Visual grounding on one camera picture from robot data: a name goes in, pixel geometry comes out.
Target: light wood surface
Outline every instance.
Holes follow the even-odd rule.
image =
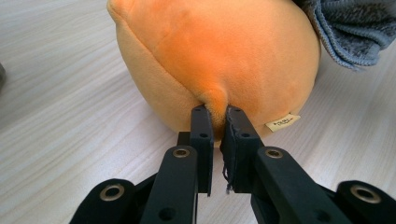
[[[358,179],[396,197],[396,45],[354,73],[323,52],[302,118],[266,139],[320,185]],[[100,182],[139,183],[176,144],[120,56],[106,0],[0,1],[0,223],[68,223]],[[198,223],[256,223],[248,195],[225,193],[215,152]]]

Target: white label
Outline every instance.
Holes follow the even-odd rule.
[[[266,123],[265,125],[271,129],[271,131],[274,133],[280,129],[289,127],[291,124],[293,124],[295,121],[300,119],[301,117],[298,115],[292,115],[288,114],[285,118],[282,119],[277,119],[275,121]]]

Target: orange plush toy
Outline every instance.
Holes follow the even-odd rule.
[[[189,131],[201,104],[217,139],[227,105],[261,137],[299,118],[320,44],[291,0],[109,0],[107,9],[136,86],[174,131]]]

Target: circular hole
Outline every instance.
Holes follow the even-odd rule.
[[[352,194],[358,199],[367,203],[380,203],[381,197],[371,189],[364,186],[354,185],[350,188]]]
[[[320,222],[330,222],[330,215],[323,210],[315,210],[314,211],[315,218]]]
[[[173,151],[173,155],[177,158],[185,158],[190,155],[190,152],[187,149],[179,148]]]
[[[283,154],[281,151],[276,150],[276,149],[267,149],[265,150],[265,154],[268,157],[274,158],[274,159],[279,159],[283,157]]]
[[[112,188],[112,189],[108,189],[106,191],[106,196],[107,197],[114,197],[116,196],[118,193],[120,193],[120,189],[118,188]]]
[[[108,185],[100,192],[100,198],[105,202],[117,200],[124,193],[125,188],[121,184]]]
[[[169,207],[164,208],[158,214],[158,216],[160,217],[160,219],[162,221],[170,221],[170,220],[174,219],[175,215],[176,215],[176,210],[173,208],[169,208]]]
[[[361,197],[368,198],[371,200],[374,198],[374,195],[372,193],[370,193],[369,191],[366,191],[364,189],[358,189],[357,192]]]

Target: gray fleece fabric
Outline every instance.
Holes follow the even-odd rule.
[[[396,37],[396,0],[295,0],[338,64],[361,70]]]

